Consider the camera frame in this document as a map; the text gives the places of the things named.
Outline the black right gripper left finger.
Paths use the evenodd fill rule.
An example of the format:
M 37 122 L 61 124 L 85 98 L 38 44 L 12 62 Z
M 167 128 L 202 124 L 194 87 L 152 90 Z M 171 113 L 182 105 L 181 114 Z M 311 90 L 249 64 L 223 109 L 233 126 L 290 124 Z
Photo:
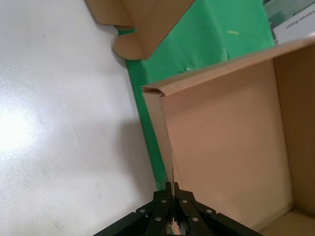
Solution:
M 154 192 L 149 203 L 131 212 L 95 236 L 169 236 L 173 210 L 171 183 Z

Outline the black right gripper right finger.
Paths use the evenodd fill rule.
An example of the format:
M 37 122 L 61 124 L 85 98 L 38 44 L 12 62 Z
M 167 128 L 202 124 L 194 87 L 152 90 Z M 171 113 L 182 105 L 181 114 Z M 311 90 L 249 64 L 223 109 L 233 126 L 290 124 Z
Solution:
M 174 184 L 174 220 L 182 235 L 256 235 L 256 231 L 198 202 L 192 192 L 181 190 L 178 183 Z

